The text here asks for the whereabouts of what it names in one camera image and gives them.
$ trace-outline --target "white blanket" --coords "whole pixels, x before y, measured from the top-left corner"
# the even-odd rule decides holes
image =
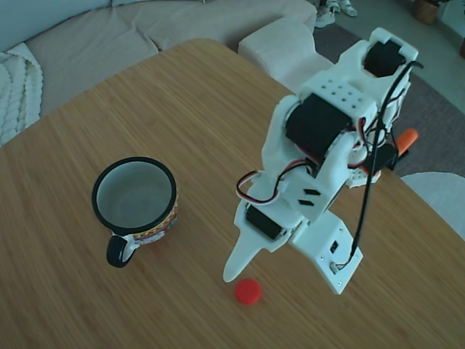
[[[25,44],[0,52],[0,146],[39,120],[42,69]]]

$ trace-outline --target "red bottle cap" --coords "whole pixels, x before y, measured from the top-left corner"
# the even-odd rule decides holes
[[[260,296],[262,296],[262,287],[255,280],[246,278],[239,281],[235,287],[235,298],[243,304],[255,304]]]

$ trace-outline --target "orange handle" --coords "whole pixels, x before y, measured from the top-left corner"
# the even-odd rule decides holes
[[[406,129],[396,140],[399,156],[415,143],[419,138],[419,133],[415,129]]]

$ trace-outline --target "black mug rim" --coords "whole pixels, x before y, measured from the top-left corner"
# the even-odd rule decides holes
[[[102,184],[102,181],[107,177],[107,175],[113,171],[116,167],[119,167],[123,164],[127,164],[129,162],[147,162],[149,164],[155,165],[158,168],[160,168],[165,175],[168,177],[168,180],[171,184],[171,198],[168,203],[168,206],[166,209],[163,211],[163,213],[154,221],[140,226],[136,228],[123,228],[123,227],[118,227],[117,225],[112,224],[111,222],[108,222],[100,213],[99,207],[97,205],[97,192],[99,190],[100,185]],[[121,159],[113,164],[111,164],[109,167],[103,170],[103,172],[99,175],[97,180],[95,181],[94,187],[92,189],[92,208],[94,209],[94,213],[97,216],[97,219],[107,228],[111,229],[116,235],[119,236],[127,236],[131,234],[136,234],[136,233],[142,233],[144,231],[147,231],[156,225],[160,224],[163,222],[163,220],[168,216],[168,214],[172,211],[174,207],[174,202],[176,201],[176,196],[177,196],[177,187],[176,187],[176,182],[174,181],[173,174],[169,171],[168,167],[163,165],[161,162],[148,158],[145,156],[132,156],[129,158]]]

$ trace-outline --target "plant pot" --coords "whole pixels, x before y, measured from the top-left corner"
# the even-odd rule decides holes
[[[464,42],[462,43],[462,47],[460,48],[460,56],[465,58],[465,39],[464,39]]]
[[[437,17],[439,6],[427,0],[415,0],[413,16],[424,24],[432,24]]]

